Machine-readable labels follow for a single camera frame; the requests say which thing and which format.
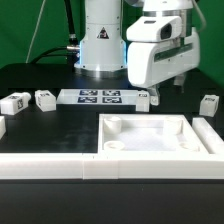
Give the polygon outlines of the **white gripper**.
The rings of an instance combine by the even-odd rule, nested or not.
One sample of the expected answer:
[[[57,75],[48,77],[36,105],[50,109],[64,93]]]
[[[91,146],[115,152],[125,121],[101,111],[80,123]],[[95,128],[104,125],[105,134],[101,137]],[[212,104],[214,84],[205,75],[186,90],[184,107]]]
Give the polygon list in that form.
[[[198,34],[192,29],[190,36],[182,38],[182,30],[180,16],[142,16],[126,31],[130,41],[127,53],[128,79],[133,86],[150,87],[150,103],[154,106],[160,104],[156,84],[176,76],[173,85],[183,93],[184,72],[199,64]]]

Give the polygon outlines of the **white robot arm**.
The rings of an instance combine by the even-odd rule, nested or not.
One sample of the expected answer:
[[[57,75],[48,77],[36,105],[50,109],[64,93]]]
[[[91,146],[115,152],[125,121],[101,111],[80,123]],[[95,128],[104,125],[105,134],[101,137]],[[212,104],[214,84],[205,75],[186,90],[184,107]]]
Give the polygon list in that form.
[[[85,0],[85,36],[75,67],[95,77],[125,69],[131,85],[147,89],[157,105],[159,83],[199,64],[195,6],[195,0]]]

